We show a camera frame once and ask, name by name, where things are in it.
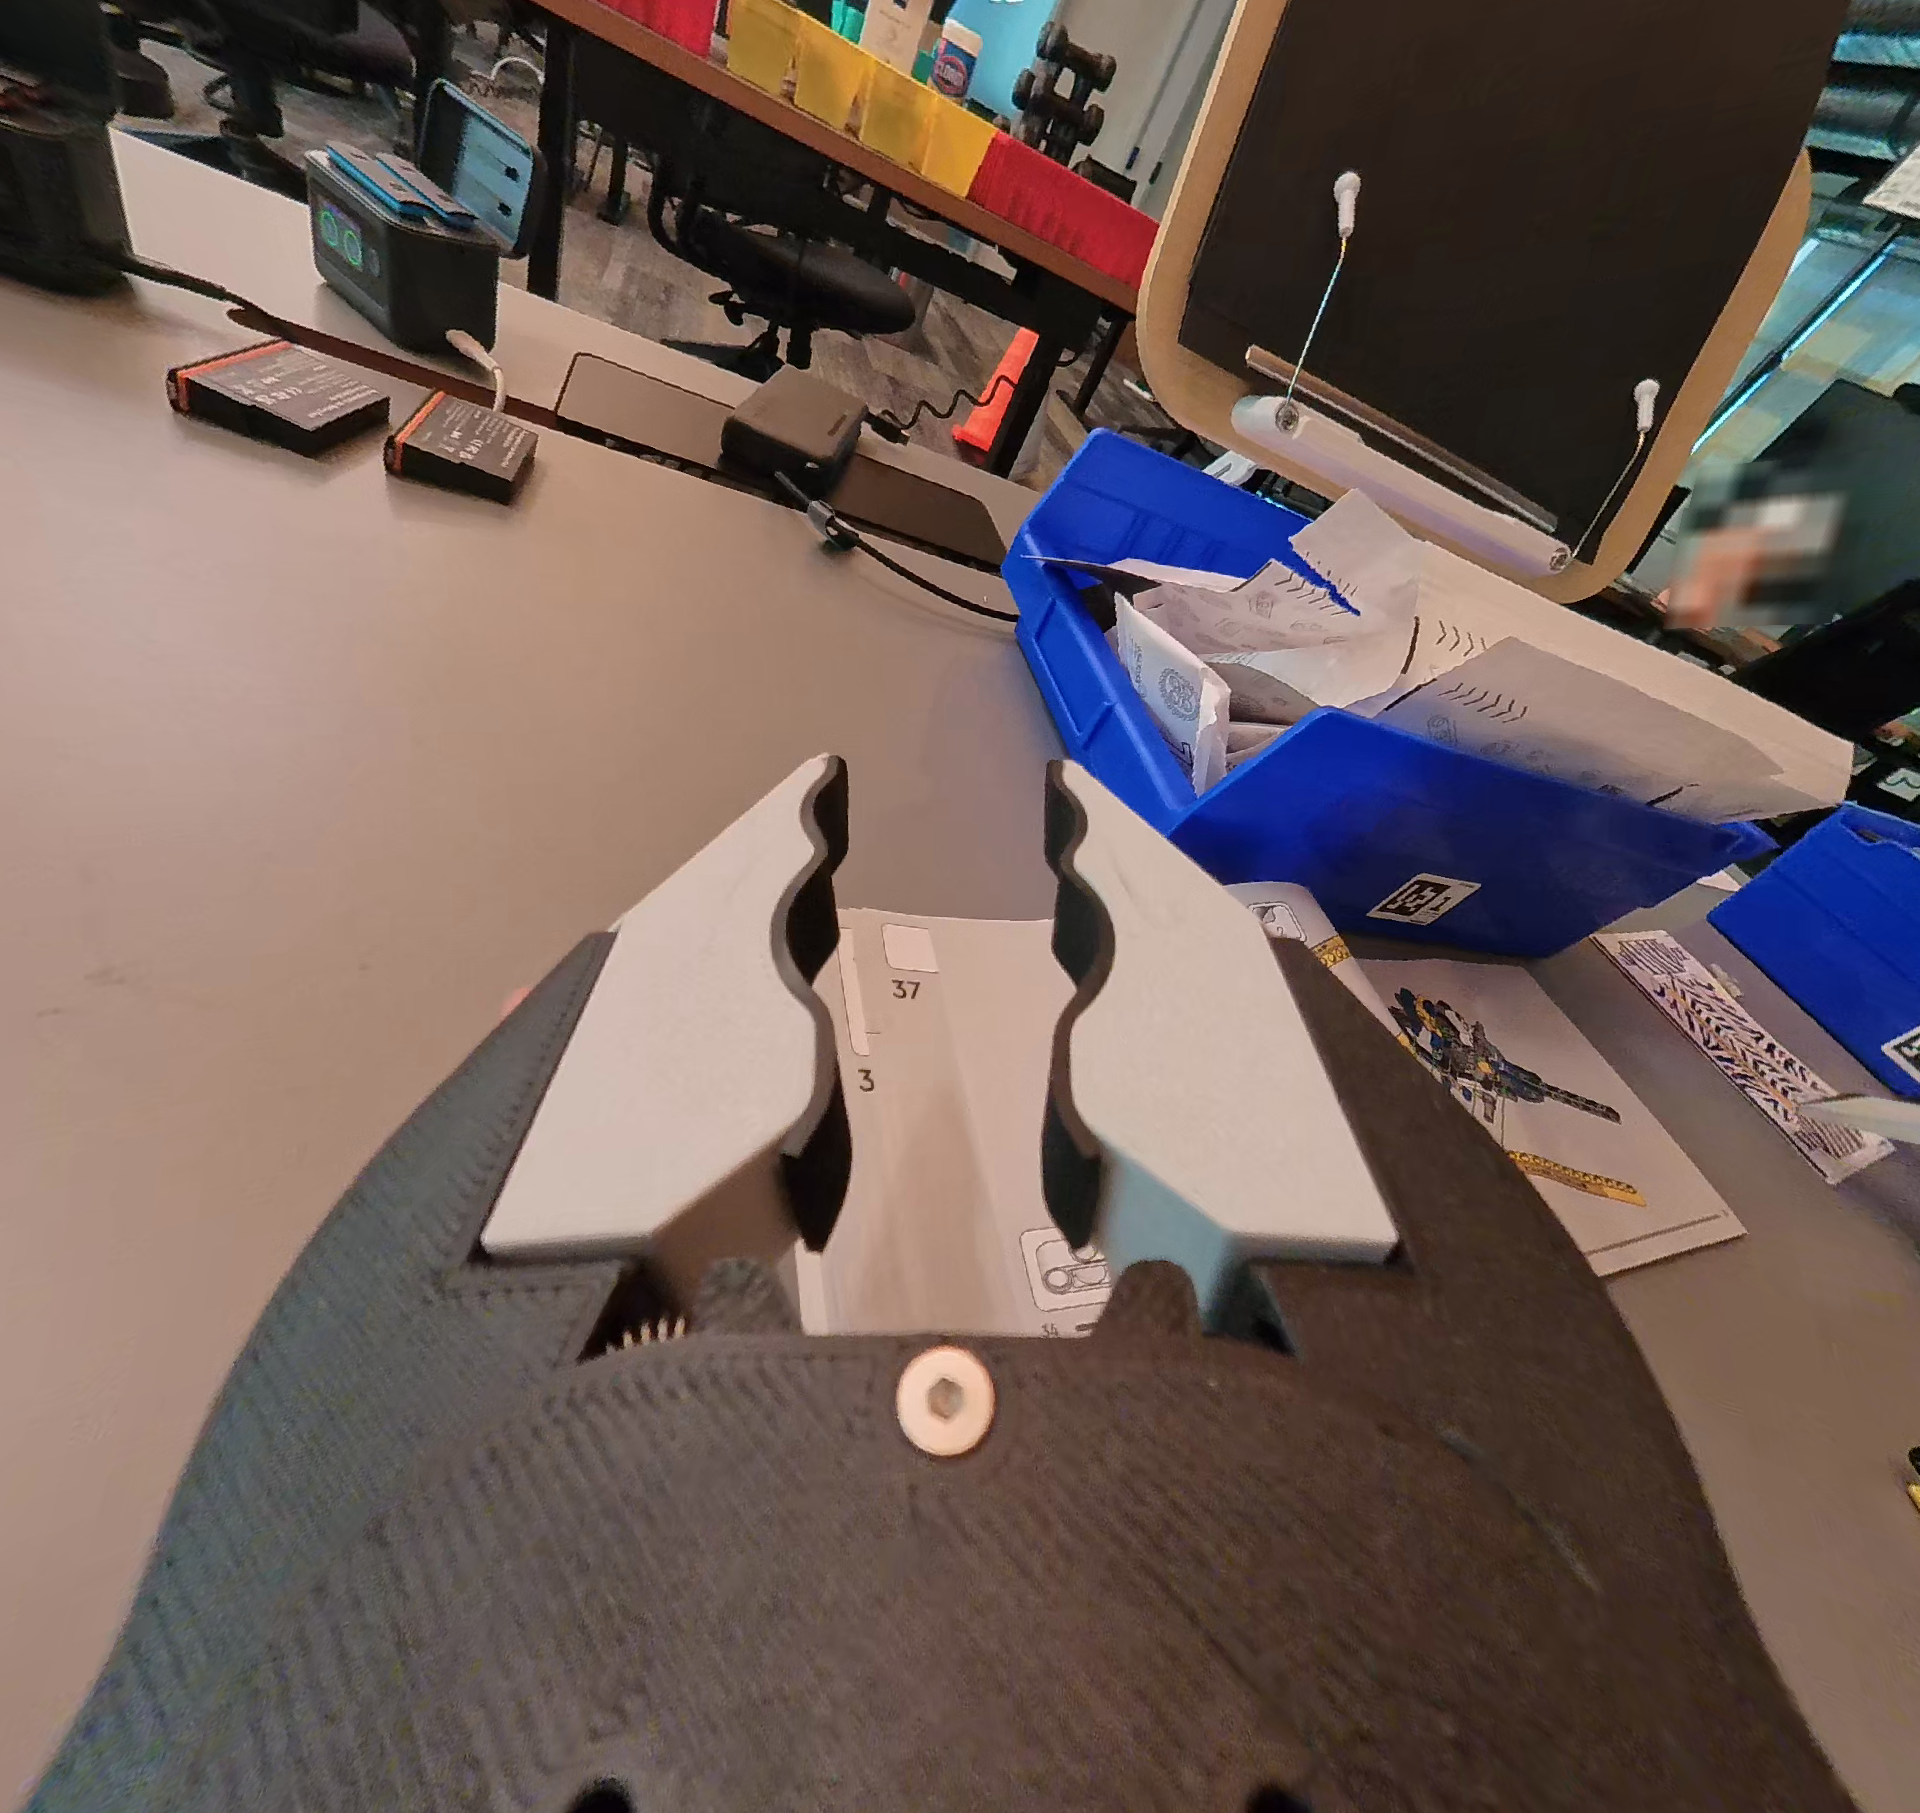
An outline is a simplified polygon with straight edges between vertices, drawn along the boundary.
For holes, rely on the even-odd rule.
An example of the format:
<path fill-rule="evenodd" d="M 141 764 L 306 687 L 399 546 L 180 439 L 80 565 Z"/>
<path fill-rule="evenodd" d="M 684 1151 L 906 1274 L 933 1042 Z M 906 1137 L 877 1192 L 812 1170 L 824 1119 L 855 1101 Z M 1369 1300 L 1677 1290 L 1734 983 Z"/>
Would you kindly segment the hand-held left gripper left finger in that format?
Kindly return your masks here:
<path fill-rule="evenodd" d="M 636 1262 L 678 1313 L 713 1262 L 824 1255 L 851 1127 L 821 975 L 850 774 L 806 759 L 610 931 L 508 1166 L 493 1262 Z"/>

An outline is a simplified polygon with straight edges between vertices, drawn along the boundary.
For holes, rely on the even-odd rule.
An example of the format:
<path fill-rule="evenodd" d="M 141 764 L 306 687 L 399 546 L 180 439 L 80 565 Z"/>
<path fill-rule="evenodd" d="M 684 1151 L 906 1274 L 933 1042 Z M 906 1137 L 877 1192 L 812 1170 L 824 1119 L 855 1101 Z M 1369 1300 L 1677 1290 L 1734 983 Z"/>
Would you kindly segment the printed sticker sheet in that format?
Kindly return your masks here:
<path fill-rule="evenodd" d="M 1668 933 L 1599 933 L 1596 948 L 1829 1185 L 1887 1159 L 1884 1137 L 1826 1115 L 1837 1090 L 1763 1031 L 1740 997 Z"/>

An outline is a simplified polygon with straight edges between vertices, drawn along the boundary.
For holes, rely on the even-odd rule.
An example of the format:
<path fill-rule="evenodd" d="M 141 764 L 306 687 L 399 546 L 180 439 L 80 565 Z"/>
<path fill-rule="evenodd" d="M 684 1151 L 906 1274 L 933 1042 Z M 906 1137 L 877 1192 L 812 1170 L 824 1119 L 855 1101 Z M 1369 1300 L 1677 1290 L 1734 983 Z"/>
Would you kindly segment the black power adapter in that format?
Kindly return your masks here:
<path fill-rule="evenodd" d="M 864 422 L 855 396 L 782 362 L 723 419 L 717 465 L 734 476 L 784 478 L 819 497 L 851 462 Z"/>

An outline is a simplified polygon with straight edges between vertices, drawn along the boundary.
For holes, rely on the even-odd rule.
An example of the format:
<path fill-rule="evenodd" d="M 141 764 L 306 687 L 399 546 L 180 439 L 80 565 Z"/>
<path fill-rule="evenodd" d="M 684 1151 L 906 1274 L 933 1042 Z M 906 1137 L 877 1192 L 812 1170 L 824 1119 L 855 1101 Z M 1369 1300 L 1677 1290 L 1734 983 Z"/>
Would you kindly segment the black battery charging case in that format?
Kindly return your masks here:
<path fill-rule="evenodd" d="M 499 265 L 547 197 L 536 144 L 437 78 L 411 159 L 346 141 L 302 157 L 321 279 L 403 350 L 451 350 L 454 334 L 490 350 Z"/>

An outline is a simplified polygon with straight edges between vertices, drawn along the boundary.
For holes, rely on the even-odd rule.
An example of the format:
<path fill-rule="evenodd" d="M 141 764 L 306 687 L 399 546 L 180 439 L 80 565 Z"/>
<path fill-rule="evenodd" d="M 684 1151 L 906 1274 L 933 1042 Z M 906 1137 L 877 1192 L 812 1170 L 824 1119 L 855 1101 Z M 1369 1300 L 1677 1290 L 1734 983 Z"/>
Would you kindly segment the crane picture instruction booklet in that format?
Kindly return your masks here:
<path fill-rule="evenodd" d="M 1590 1268 L 1640 1271 L 1746 1235 L 1690 1156 L 1517 966 L 1358 958 L 1307 888 L 1236 884 L 1267 937 L 1303 940 L 1531 1181 Z"/>

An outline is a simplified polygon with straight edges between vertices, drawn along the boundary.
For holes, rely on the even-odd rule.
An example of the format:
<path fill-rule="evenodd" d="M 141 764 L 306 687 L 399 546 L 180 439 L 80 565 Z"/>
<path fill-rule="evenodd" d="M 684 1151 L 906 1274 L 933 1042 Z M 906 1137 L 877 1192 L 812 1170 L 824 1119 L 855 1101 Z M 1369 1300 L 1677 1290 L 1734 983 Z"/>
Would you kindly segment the black boxy device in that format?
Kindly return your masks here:
<path fill-rule="evenodd" d="M 125 277 L 114 81 L 99 0 L 2 0 L 5 275 L 83 296 Z"/>

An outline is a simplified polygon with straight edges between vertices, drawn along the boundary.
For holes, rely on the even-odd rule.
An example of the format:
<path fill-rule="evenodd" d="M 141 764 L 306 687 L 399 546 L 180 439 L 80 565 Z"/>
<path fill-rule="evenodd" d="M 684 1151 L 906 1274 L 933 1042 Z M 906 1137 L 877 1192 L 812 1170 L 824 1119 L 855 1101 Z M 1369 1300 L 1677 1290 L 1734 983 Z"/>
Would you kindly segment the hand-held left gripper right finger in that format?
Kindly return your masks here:
<path fill-rule="evenodd" d="M 1174 1268 L 1211 1328 L 1254 1267 L 1381 1267 L 1400 1230 L 1301 999 L 1350 1010 L 1344 989 L 1077 763 L 1045 768 L 1043 853 L 1068 1003 L 1041 1197 L 1068 1249 L 1112 1290 Z"/>

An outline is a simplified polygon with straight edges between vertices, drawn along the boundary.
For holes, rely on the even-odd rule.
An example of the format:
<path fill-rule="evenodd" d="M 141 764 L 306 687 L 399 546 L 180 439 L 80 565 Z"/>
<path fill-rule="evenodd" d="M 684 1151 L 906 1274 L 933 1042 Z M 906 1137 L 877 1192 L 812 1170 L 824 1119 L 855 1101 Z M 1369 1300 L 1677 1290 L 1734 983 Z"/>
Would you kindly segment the torn white paper bag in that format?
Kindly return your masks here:
<path fill-rule="evenodd" d="M 1421 554 L 1392 515 L 1350 491 L 1242 580 L 1136 556 L 1092 572 L 1209 666 L 1243 717 L 1319 706 L 1377 717 L 1406 692 Z"/>

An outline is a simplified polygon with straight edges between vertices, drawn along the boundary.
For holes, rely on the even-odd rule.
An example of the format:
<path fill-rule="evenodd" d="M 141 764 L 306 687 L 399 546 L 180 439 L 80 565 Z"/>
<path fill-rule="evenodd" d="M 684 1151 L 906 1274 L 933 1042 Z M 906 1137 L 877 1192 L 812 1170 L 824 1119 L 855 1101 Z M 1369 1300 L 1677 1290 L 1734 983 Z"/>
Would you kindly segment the long wooden table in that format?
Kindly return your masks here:
<path fill-rule="evenodd" d="M 969 291 L 969 302 L 996 310 L 1008 306 L 1013 324 L 1035 332 L 1043 327 L 1071 330 L 1079 308 L 1121 317 L 1134 314 L 1137 291 L 1022 232 L 1005 217 L 986 211 L 969 197 L 955 197 L 938 189 L 918 170 L 899 168 L 864 147 L 855 137 L 857 117 L 847 131 L 831 131 L 819 119 L 810 119 L 793 103 L 792 81 L 796 73 L 792 73 L 784 94 L 773 95 L 732 73 L 725 66 L 725 51 L 713 54 L 712 41 L 709 55 L 698 58 L 644 23 L 628 19 L 594 0 L 524 2 L 550 22 L 563 47 L 577 51 L 585 44 L 599 44 L 667 73 L 684 88 L 767 125 L 786 144 L 813 151 L 834 168 L 857 173 L 871 183 L 876 195 L 916 205 L 926 215 L 999 249 L 1013 265 L 1011 275 L 1005 277 L 989 269 L 983 275 L 986 288 Z"/>

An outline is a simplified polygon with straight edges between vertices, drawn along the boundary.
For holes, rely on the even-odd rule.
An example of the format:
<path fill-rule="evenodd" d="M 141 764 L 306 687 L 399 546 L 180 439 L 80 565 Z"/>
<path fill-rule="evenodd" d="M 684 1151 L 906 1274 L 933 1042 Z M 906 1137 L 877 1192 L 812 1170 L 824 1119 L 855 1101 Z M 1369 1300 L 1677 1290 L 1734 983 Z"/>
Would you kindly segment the large blue plastic bin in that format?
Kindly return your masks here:
<path fill-rule="evenodd" d="M 1252 567 L 1287 554 L 1301 524 L 1094 430 L 1001 563 L 1020 652 L 1068 759 L 1207 874 L 1300 884 L 1340 933 L 1544 958 L 1773 853 L 1755 825 L 1671 819 L 1338 713 L 1300 721 L 1193 792 L 1083 598 L 1092 568 L 1125 558 Z"/>

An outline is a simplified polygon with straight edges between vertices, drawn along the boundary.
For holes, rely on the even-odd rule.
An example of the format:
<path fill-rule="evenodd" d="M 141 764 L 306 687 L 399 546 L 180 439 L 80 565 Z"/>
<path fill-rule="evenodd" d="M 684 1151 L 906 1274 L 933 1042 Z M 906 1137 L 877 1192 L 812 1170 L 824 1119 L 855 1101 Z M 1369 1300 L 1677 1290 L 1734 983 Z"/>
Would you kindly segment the wood-rimmed black panel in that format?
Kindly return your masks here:
<path fill-rule="evenodd" d="M 1137 296 L 1155 399 L 1594 597 L 1791 265 L 1848 2 L 1237 0 Z"/>

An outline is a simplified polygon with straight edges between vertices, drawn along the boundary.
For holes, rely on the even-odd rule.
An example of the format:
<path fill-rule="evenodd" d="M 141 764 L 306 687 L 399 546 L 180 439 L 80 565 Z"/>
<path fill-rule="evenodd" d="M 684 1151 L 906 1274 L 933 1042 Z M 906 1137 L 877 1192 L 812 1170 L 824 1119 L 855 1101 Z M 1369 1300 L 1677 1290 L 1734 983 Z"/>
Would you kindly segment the red floor object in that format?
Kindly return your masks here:
<path fill-rule="evenodd" d="M 952 422 L 952 446 L 955 455 L 971 466 L 988 466 L 992 462 L 1005 410 L 1011 404 L 1035 344 L 1035 332 L 1025 327 L 1018 330 L 996 360 L 992 378 L 982 382 L 976 396 L 964 403 L 964 409 Z"/>

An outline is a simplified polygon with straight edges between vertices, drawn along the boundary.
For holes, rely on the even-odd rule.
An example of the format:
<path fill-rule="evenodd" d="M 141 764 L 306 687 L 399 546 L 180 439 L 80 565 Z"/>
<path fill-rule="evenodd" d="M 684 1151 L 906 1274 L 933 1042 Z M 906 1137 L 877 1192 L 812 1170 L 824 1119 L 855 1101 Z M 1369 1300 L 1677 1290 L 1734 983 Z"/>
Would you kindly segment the yellow storage bin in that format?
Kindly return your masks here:
<path fill-rule="evenodd" d="M 804 13 L 787 0 L 727 0 L 725 66 L 741 81 L 782 95 L 796 69 Z"/>
<path fill-rule="evenodd" d="M 793 105 L 831 131 L 847 131 L 861 111 L 877 59 L 810 13 L 796 13 L 793 29 Z"/>
<path fill-rule="evenodd" d="M 899 168 L 921 170 L 942 98 L 887 59 L 861 58 L 857 141 Z"/>
<path fill-rule="evenodd" d="M 918 171 L 938 189 L 968 197 L 999 127 L 994 117 L 982 117 L 960 100 L 929 88 L 924 92 L 924 105 L 926 136 Z"/>

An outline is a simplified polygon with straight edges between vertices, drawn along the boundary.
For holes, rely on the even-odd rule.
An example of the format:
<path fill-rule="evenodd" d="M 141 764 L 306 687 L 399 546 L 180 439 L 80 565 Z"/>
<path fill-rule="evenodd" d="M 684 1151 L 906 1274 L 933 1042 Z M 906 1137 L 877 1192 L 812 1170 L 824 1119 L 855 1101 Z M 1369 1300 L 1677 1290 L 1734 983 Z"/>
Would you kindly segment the large flat paper bag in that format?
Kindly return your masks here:
<path fill-rule="evenodd" d="M 1681 659 L 1636 652 L 1649 684 L 1503 639 L 1377 717 L 1429 745 L 1704 825 L 1845 799 L 1845 741 Z"/>

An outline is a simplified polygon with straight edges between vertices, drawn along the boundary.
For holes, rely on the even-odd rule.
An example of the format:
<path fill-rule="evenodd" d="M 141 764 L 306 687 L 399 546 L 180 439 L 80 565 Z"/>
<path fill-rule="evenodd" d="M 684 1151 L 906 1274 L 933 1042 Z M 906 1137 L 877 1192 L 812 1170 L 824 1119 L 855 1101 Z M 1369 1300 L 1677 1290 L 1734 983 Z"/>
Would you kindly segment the black office chair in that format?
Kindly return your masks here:
<path fill-rule="evenodd" d="M 674 350 L 750 381 L 808 368 L 818 332 L 895 336 L 916 320 L 899 279 L 828 235 L 826 170 L 786 147 L 709 145 L 660 153 L 646 227 L 662 249 L 717 281 L 709 298 L 732 326 L 761 322 L 746 344 L 675 337 Z"/>

